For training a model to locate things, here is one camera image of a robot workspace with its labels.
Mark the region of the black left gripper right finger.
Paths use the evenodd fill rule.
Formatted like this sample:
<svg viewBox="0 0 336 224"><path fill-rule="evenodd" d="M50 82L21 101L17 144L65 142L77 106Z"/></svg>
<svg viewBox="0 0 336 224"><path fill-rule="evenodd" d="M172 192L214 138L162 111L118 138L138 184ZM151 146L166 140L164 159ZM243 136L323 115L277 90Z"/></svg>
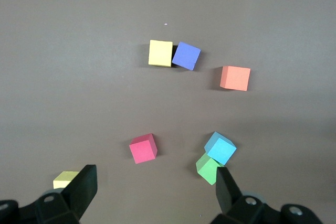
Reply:
<svg viewBox="0 0 336 224"><path fill-rule="evenodd" d="M216 197L221 208L210 224L323 224L309 208L285 204L279 211L259 198L243 195L226 167L216 174Z"/></svg>

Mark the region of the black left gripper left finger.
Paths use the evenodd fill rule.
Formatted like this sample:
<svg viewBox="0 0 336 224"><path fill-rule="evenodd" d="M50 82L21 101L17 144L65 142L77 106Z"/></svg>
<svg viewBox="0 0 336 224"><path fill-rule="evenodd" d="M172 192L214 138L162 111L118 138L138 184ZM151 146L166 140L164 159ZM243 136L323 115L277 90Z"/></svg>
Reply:
<svg viewBox="0 0 336 224"><path fill-rule="evenodd" d="M47 191L29 205L0 200L0 224L80 224L97 190L97 166L86 165L64 189Z"/></svg>

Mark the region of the green foam cube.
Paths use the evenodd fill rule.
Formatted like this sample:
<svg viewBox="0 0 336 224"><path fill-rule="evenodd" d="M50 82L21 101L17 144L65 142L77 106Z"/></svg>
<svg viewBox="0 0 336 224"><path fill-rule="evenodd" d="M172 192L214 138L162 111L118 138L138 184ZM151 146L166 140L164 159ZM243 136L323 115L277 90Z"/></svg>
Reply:
<svg viewBox="0 0 336 224"><path fill-rule="evenodd" d="M217 168L224 165L204 153L196 162L197 173L204 178L210 185L216 183Z"/></svg>

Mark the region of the light blue foam cube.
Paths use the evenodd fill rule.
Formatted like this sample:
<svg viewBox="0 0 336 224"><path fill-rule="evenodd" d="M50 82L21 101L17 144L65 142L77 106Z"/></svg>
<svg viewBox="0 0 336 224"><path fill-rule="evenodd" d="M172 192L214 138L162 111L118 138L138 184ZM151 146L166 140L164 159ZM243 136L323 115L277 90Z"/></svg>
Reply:
<svg viewBox="0 0 336 224"><path fill-rule="evenodd" d="M204 149L209 157L225 165L235 153L237 147L225 136L214 132L205 144Z"/></svg>

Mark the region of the orange foam cube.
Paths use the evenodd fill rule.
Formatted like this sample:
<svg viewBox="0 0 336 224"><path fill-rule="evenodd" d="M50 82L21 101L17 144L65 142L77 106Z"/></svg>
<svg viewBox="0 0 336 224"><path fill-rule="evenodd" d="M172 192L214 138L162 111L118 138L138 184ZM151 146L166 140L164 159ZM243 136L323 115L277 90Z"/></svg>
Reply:
<svg viewBox="0 0 336 224"><path fill-rule="evenodd" d="M223 66L219 86L224 89L247 91L250 68Z"/></svg>

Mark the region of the yellow foam cube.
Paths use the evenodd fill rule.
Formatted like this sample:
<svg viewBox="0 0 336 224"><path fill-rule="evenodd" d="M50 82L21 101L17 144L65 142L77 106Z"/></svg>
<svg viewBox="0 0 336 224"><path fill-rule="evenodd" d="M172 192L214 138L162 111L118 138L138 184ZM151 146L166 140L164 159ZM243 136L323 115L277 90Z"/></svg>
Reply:
<svg viewBox="0 0 336 224"><path fill-rule="evenodd" d="M53 180L53 189L66 188L79 174L78 171L63 171Z"/></svg>
<svg viewBox="0 0 336 224"><path fill-rule="evenodd" d="M172 41L150 40L148 64L160 67L171 67Z"/></svg>

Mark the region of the red foam cube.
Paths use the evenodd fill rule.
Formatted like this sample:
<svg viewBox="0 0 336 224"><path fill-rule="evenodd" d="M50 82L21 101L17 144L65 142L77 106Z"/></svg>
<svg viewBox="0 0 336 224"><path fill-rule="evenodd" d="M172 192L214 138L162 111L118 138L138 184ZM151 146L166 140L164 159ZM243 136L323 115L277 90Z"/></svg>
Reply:
<svg viewBox="0 0 336 224"><path fill-rule="evenodd" d="M158 152L152 133L135 137L129 148L136 164L156 159Z"/></svg>

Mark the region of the brown table cover sheet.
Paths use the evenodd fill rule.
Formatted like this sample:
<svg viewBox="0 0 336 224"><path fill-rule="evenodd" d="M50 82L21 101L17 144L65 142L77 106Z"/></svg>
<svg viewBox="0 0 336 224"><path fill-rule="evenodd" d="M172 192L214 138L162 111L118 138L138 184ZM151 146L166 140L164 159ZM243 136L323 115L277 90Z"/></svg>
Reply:
<svg viewBox="0 0 336 224"><path fill-rule="evenodd" d="M194 70L149 65L150 40L199 48ZM250 68L247 91L219 86L223 66ZM336 0L0 0L0 200L95 164L82 224L208 224L213 132L243 192L336 224Z"/></svg>

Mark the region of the purple foam cube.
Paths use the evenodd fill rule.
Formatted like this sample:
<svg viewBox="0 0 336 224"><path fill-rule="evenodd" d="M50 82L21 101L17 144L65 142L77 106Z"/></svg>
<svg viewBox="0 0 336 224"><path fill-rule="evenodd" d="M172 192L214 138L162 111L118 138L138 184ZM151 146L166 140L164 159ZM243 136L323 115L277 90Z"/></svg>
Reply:
<svg viewBox="0 0 336 224"><path fill-rule="evenodd" d="M177 46L172 63L193 71L200 53L201 50L199 48L181 41Z"/></svg>

